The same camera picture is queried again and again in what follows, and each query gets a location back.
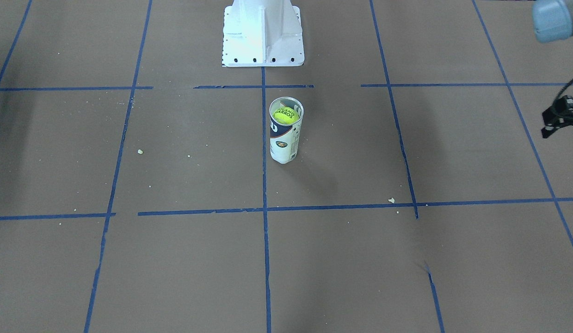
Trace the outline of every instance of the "floor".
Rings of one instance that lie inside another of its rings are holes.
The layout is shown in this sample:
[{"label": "floor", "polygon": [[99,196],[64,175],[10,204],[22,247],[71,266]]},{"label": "floor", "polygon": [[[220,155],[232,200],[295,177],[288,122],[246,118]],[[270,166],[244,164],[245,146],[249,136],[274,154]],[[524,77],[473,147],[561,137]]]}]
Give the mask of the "floor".
[{"label": "floor", "polygon": [[294,0],[304,66],[223,68],[231,2],[0,0],[0,333],[573,333],[573,37]]}]

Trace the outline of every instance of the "can label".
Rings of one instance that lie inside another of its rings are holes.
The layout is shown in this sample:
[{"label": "can label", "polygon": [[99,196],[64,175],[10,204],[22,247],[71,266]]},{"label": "can label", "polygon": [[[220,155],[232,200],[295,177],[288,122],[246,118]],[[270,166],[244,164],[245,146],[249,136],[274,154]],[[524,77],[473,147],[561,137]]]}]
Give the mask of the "can label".
[{"label": "can label", "polygon": [[[274,120],[274,112],[281,107],[289,107],[299,114],[299,120],[291,125],[283,125]],[[270,155],[279,163],[294,160],[299,150],[299,136],[303,121],[303,106],[292,97],[280,97],[270,104]]]}]

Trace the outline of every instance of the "tennis ball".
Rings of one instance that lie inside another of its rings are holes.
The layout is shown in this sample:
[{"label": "tennis ball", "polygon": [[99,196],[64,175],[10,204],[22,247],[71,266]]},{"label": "tennis ball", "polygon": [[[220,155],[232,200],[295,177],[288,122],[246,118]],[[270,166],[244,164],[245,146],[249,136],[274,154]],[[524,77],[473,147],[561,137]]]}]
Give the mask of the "tennis ball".
[{"label": "tennis ball", "polygon": [[282,125],[290,125],[299,120],[299,114],[295,112],[292,108],[281,107],[274,111],[274,120],[281,123]]}]

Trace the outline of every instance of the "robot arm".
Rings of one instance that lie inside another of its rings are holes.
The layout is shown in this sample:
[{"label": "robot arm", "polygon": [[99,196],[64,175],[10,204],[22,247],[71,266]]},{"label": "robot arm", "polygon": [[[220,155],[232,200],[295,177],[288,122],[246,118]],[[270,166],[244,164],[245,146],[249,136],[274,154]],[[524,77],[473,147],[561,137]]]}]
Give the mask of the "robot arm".
[{"label": "robot arm", "polygon": [[533,5],[535,36],[542,43],[573,36],[573,0],[537,0]]},{"label": "robot arm", "polygon": [[[533,5],[533,25],[535,36],[541,43],[570,38],[573,36],[573,0],[537,0]],[[563,127],[573,126],[573,97],[561,96],[572,84],[573,79],[543,112],[544,139]]]}]

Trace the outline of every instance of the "blue tape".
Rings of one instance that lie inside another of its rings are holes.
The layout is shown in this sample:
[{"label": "blue tape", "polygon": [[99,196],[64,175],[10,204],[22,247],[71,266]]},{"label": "blue tape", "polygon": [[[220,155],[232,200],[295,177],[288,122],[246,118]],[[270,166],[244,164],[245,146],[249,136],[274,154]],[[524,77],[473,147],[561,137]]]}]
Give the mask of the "blue tape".
[{"label": "blue tape", "polygon": [[20,215],[20,216],[0,216],[0,221],[23,221],[23,220],[49,220],[49,219],[79,219],[82,217],[105,217],[107,213],[91,214],[55,214],[55,215]]},{"label": "blue tape", "polygon": [[111,209],[113,207],[113,200],[115,198],[115,193],[116,193],[117,177],[120,173],[120,165],[122,164],[122,152],[123,152],[123,148],[124,148],[124,141],[126,139],[126,131],[128,130],[128,120],[130,119],[130,112],[132,110],[132,104],[134,103],[134,92],[136,91],[136,82],[138,80],[138,72],[140,70],[140,63],[142,60],[142,51],[144,49],[145,40],[147,38],[148,22],[149,22],[150,17],[151,17],[151,8],[152,7],[153,7],[153,0],[149,0],[148,8],[147,8],[147,17],[145,19],[144,29],[142,30],[142,39],[141,39],[141,43],[140,43],[140,48],[138,50],[138,59],[136,60],[136,67],[134,69],[134,79],[132,80],[132,89],[130,91],[130,98],[128,99],[128,108],[126,108],[126,119],[124,120],[124,128],[122,130],[122,139],[120,140],[120,148],[118,149],[118,152],[117,152],[116,169],[115,169],[115,172],[113,175],[113,181],[111,182],[111,194],[110,194],[110,198],[109,198],[109,203],[107,204],[107,216],[105,218],[105,223],[103,223],[102,242],[101,242],[101,247],[100,247],[100,251],[99,251],[99,265],[98,265],[97,269],[95,270],[95,276],[93,278],[91,297],[89,299],[89,305],[88,305],[88,309],[87,309],[87,318],[85,320],[85,329],[83,330],[83,333],[88,333],[89,326],[91,324],[93,305],[95,302],[95,295],[96,295],[97,289],[98,289],[99,274],[101,272],[103,253],[104,253],[105,244],[106,244],[105,236],[107,234],[107,229],[109,228]]},{"label": "blue tape", "polygon": [[263,193],[263,215],[264,215],[264,263],[265,263],[265,330],[272,332],[272,310],[270,292],[270,243],[268,235],[268,196],[267,196],[267,158],[266,158],[266,112],[265,112],[265,68],[261,68],[261,139],[262,139],[262,193]]},{"label": "blue tape", "polygon": [[231,208],[231,209],[195,209],[195,210],[162,210],[140,211],[138,216],[161,216],[161,215],[196,215],[196,214],[225,214],[263,211],[263,208]]},{"label": "blue tape", "polygon": [[304,85],[199,85],[193,89],[291,89],[291,88],[314,88],[312,84]]},{"label": "blue tape", "polygon": [[436,317],[438,318],[438,326],[440,328],[440,333],[444,333],[444,323],[443,314],[440,310],[440,303],[438,303],[438,294],[436,293],[436,285],[432,280],[432,273],[430,272],[430,267],[427,263],[424,263],[426,267],[426,272],[428,272],[428,280],[430,280],[430,290],[432,291],[432,298],[434,299],[434,308],[436,309]]},{"label": "blue tape", "polygon": [[494,57],[496,57],[496,62],[498,63],[498,66],[500,67],[500,72],[502,72],[502,77],[504,78],[504,82],[506,83],[506,88],[508,88],[508,91],[510,92],[512,102],[514,103],[514,106],[517,109],[518,117],[521,119],[521,124],[523,125],[523,129],[525,130],[525,133],[527,134],[527,139],[529,139],[529,144],[531,145],[531,149],[533,150],[533,153],[535,154],[535,158],[537,160],[537,163],[539,164],[539,168],[542,171],[543,177],[544,177],[546,184],[547,184],[547,188],[549,189],[549,192],[551,194],[551,198],[555,204],[555,209],[557,210],[558,215],[560,216],[561,223],[564,226],[564,229],[566,230],[566,234],[568,235],[568,238],[570,240],[570,245],[572,245],[572,249],[573,249],[572,233],[570,232],[570,228],[568,226],[568,223],[566,222],[566,218],[564,217],[563,213],[561,212],[560,204],[559,204],[557,198],[555,198],[555,193],[553,191],[553,187],[551,187],[549,177],[547,177],[546,170],[543,166],[543,163],[542,163],[542,160],[539,156],[539,153],[537,152],[537,149],[535,147],[535,143],[533,142],[533,139],[531,137],[531,133],[529,133],[529,129],[527,128],[527,123],[525,122],[525,119],[523,118],[523,114],[521,113],[521,108],[518,106],[517,99],[514,96],[514,93],[512,92],[510,82],[508,82],[508,77],[506,76],[506,72],[504,71],[504,66],[502,66],[502,63],[500,62],[500,57],[498,56],[498,53],[496,52],[496,48],[494,47],[494,44],[492,43],[492,39],[490,37],[490,34],[487,32],[486,24],[483,22],[483,17],[481,16],[479,8],[477,7],[476,1],[472,0],[472,4],[473,4],[473,6],[477,12],[477,16],[479,17],[479,21],[481,23],[481,26],[483,27],[483,31],[486,34],[487,41],[488,41],[488,43],[490,43],[490,46],[492,47]]},{"label": "blue tape", "polygon": [[[153,86],[136,87],[137,90],[153,89]],[[54,86],[39,88],[0,88],[0,91],[91,91],[91,90],[132,90],[131,86]]]},{"label": "blue tape", "polygon": [[407,184],[409,185],[409,192],[412,196],[413,211],[416,215],[416,219],[419,218],[418,206],[416,205],[416,195],[413,191],[412,175],[409,171],[409,164],[407,162],[407,155],[405,153],[405,148],[403,145],[403,137],[401,134],[401,128],[399,127],[399,119],[397,114],[397,109],[395,107],[394,92],[391,89],[391,81],[389,80],[389,72],[387,70],[387,61],[385,61],[385,53],[383,51],[383,44],[381,43],[381,34],[379,32],[379,26],[377,25],[377,17],[375,16],[375,6],[373,6],[373,0],[370,0],[370,10],[373,15],[373,24],[375,25],[375,32],[377,33],[377,41],[379,42],[379,51],[381,52],[381,61],[383,62],[383,70],[385,73],[385,80],[387,81],[387,89],[389,92],[389,99],[391,101],[391,108],[394,114],[395,127],[399,135],[399,145],[401,147],[401,154],[403,155],[403,161],[405,162],[405,170],[407,173]]},{"label": "blue tape", "polygon": [[25,21],[27,20],[27,16],[29,14],[29,8],[31,8],[32,1],[33,0],[29,0],[28,5],[25,8],[24,17],[21,19],[21,24],[19,25],[19,28],[17,29],[17,33],[15,34],[15,38],[13,40],[13,43],[11,44],[11,48],[9,49],[9,53],[7,53],[7,58],[5,59],[5,62],[3,63],[3,67],[0,70],[0,82],[3,80],[3,76],[5,76],[5,70],[7,70],[7,65],[9,65],[11,55],[13,55],[13,50],[15,49],[17,41],[19,40],[19,36],[21,35],[21,31],[24,29]]},{"label": "blue tape", "polygon": [[[540,83],[511,83],[511,86],[565,86],[566,83],[540,82]],[[361,84],[362,88],[385,88],[387,84]],[[390,84],[391,87],[417,87],[417,86],[506,86],[506,83],[432,83],[432,84]]]},{"label": "blue tape", "polygon": [[[440,207],[440,206],[477,206],[488,204],[527,204],[527,203],[551,203],[573,202],[573,197],[567,198],[532,198],[532,199],[506,199],[506,200],[473,200],[455,202],[417,202],[418,207]],[[296,211],[296,210],[338,210],[338,209],[383,209],[413,207],[413,203],[382,203],[382,204],[339,204],[328,206],[284,206],[284,207],[251,207],[251,208],[231,208],[231,209],[201,209],[201,210],[166,210],[166,211],[141,211],[138,216],[162,216],[162,215],[196,215],[211,213],[242,213],[256,211]]]}]

